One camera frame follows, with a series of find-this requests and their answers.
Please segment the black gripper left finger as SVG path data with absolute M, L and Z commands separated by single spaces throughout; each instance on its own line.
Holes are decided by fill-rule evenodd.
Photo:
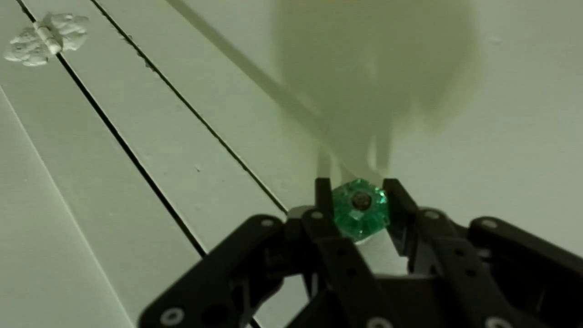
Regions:
M 390 328 L 379 281 L 333 222 L 333 190 L 319 179 L 299 213 L 246 219 L 146 306 L 138 328 L 246 328 L 293 275 L 308 304 L 286 328 Z

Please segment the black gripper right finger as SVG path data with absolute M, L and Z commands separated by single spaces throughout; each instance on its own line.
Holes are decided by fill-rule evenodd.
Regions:
M 384 179 L 386 228 L 406 270 L 443 295 L 445 328 L 583 328 L 583 259 L 503 219 L 468 226 Z

